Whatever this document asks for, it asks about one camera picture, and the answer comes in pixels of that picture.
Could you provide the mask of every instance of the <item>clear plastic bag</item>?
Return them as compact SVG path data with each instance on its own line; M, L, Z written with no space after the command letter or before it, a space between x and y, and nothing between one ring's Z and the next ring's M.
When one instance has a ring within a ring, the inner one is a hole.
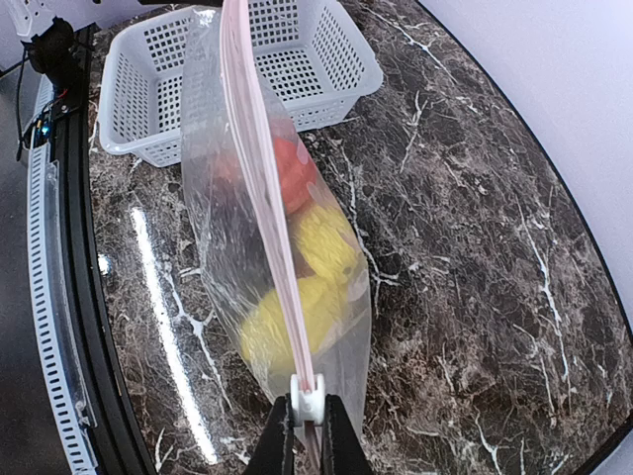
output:
M322 373L360 435L367 262L282 102L256 72L247 3L225 0L222 14L195 9L187 45L182 168L203 282L271 401L289 392L293 373L304 390ZM270 8L276 15L278 3Z

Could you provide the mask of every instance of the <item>basket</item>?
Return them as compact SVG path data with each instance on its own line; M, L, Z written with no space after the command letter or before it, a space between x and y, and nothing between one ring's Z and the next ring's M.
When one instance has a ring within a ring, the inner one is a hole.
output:
M383 73L336 0L249 0L257 67L299 132L340 123ZM180 162L180 89L192 7L128 27L112 41L99 101L111 154Z

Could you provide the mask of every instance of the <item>yellow object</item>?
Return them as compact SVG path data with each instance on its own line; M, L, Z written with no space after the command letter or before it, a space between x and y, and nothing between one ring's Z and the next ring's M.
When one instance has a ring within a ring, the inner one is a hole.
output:
M358 263L356 236L340 210L311 206L294 228L293 240L316 275L347 284Z
M343 318L345 300L338 286L314 275L297 281L310 352L315 354ZM293 351L276 290L270 291L241 328L241 352L253 366L294 371Z

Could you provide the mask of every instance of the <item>black strip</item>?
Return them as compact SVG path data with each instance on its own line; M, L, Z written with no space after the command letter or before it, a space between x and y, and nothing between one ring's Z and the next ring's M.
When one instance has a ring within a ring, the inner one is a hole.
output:
M78 40L92 43L92 27ZM77 353L96 425L89 430L107 475L155 475L112 340L95 249L88 168L90 53L78 52L81 103L53 123L52 157L59 166L62 264Z
M615 295L615 300L616 300L617 306L618 306L618 308L620 310L620 315L624 319L624 325L625 325L625 327L627 329L627 332L629 334L629 340L630 340L631 344L633 345L633 331L631 330L631 324L629 323L629 320L628 320L628 318L626 316L626 312L624 311L624 306L622 305L622 300L620 299L620 295L618 294L617 288L615 287L615 282L613 282L613 277L611 277L611 273L609 272L609 269L606 266L606 261L604 260L604 256L602 255L602 252L600 252L600 248L597 245L597 241L593 237L593 234L591 233L591 230L589 229L589 225L587 223L587 220L585 219L585 216L581 212L581 209L578 206L578 203L574 199L574 195L572 195L572 192L568 188L567 183L565 183L565 180L563 180L563 176L561 176L561 173L558 171L558 168L556 168L556 165L554 164L554 162L550 158L550 155L547 153L547 151L545 151L545 148L543 147L541 142L538 139L536 139L536 136L534 135L534 133L532 132L530 127L527 125L527 123L523 120L523 116L521 116L519 114L519 112L516 110L516 108L514 107L514 104L512 104L512 102L505 95L505 93L501 90L501 88L498 87L498 84L495 82L495 80L480 65L480 63L468 51L468 49L462 44L462 42L460 42L455 37L455 35L453 35L450 32L450 30L448 30L448 28L446 28L446 25L444 25L442 22L440 22L439 19L435 15L433 15L428 8L426 8L424 5L422 5L419 2L416 2L416 3L420 6L420 8L422 10L424 10L428 14L428 16L430 16L433 20L435 20L437 22L437 24L444 29L444 31L453 39L453 41L457 45L459 45L462 48L462 50L469 56L471 61L474 64L476 64L479 67L479 69L486 75L486 77L488 78L490 83L495 87L495 89L499 92L499 94L503 97L503 99L505 99L505 102L507 102L507 104L510 106L512 111L514 111L514 114L516 115L516 117L519 119L519 121L521 121L521 124L523 124L523 127L525 128L525 130L530 134L530 136L532 137L534 142L540 148L541 153L543 153L543 155L545 156L545 158L549 162L550 166L552 167L552 170L554 170L554 173L556 174L556 177L559 179L559 181L563 185L563 188L565 189L565 192L567 193L567 196L569 196L570 201L572 202L572 206L574 206L574 209L576 210L576 213L581 218L583 226L585 227L585 231L587 232L587 234L589 236L589 239L591 240L591 243L593 244L593 249L595 250L595 253L597 254L598 259L600 259L600 263L602 264L602 268L604 269L604 273L606 274L606 278L609 281L609 284L611 286L611 290L613 291L613 295ZM626 437L629 434L629 432L631 432L631 430L633 430L633 411L629 415L628 419L620 427L618 427L615 430L613 435L589 458L589 460L587 462L585 462L581 466L581 468L579 468L576 472L574 472L574 475L588 475L588 474L590 474L595 467L597 467L600 463L602 463L613 452L613 450L619 445L619 443L624 439L624 437Z

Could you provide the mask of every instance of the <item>dark marble surface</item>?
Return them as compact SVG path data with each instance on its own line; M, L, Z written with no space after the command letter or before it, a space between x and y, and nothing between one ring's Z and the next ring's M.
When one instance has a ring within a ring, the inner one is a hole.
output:
M588 232L512 109L413 0L344 3L385 84L303 138L370 264L366 453L378 474L571 474L633 407L631 340ZM120 29L96 37L93 112ZM269 404L211 312L180 167L92 146L104 291L156 467L240 473Z

